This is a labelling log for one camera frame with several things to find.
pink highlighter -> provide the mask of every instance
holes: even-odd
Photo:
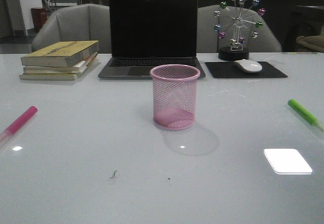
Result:
[[[16,133],[36,112],[37,107],[31,106],[0,134],[0,149],[5,146],[5,141]]]

marker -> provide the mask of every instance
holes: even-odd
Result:
[[[290,99],[288,105],[293,108],[300,116],[302,116],[310,125],[316,126],[324,131],[324,125],[307,109],[301,106],[296,100]]]
[[[36,112],[37,108],[31,106],[0,134],[0,149],[5,146],[5,140],[16,133]]]

white wall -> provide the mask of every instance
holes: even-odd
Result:
[[[31,8],[43,7],[42,0],[19,0],[21,12],[25,24],[25,34],[28,34],[29,29],[34,28],[31,16]]]

ferris wheel ornament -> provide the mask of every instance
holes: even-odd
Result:
[[[248,0],[231,0],[234,2],[234,11],[231,12],[226,2],[221,2],[219,7],[221,10],[226,9],[229,12],[229,16],[226,16],[230,19],[230,23],[221,25],[219,24],[219,17],[222,15],[221,10],[215,11],[214,16],[216,18],[216,25],[214,30],[218,33],[219,39],[225,39],[227,37],[227,30],[231,27],[234,28],[232,38],[229,40],[229,43],[226,47],[219,49],[218,57],[223,60],[235,61],[240,59],[248,59],[249,51],[247,48],[243,47],[246,38],[242,35],[242,29],[248,29],[247,24],[252,23],[256,30],[252,31],[251,38],[258,37],[259,33],[257,29],[262,28],[263,22],[257,21],[253,22],[249,19],[253,18],[255,15],[263,16],[266,12],[264,8],[260,8],[257,13],[249,14],[247,13],[251,8],[257,7],[260,3],[260,0],[252,0],[251,6],[244,10],[244,5]]]

chair backrest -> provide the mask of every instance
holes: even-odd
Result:
[[[221,9],[219,5],[198,8],[197,20],[197,53],[216,53],[219,48],[227,46],[230,39],[233,37],[234,26],[231,26],[226,31],[225,38],[218,38],[218,33],[214,30],[214,26],[231,24],[235,10],[239,8],[227,6],[227,9]],[[215,18],[214,12],[221,11],[219,21]],[[244,47],[247,47],[250,52],[281,52],[281,45],[273,35],[269,27],[266,25],[261,16],[255,11],[244,9],[243,17],[249,17],[247,20],[263,23],[262,28],[256,28],[253,23],[245,23],[247,28],[241,29],[242,36],[246,38]],[[253,31],[259,33],[257,38],[252,38]]]
[[[99,53],[111,53],[109,7],[84,4],[56,10],[32,41],[31,49],[73,40],[99,40]]]

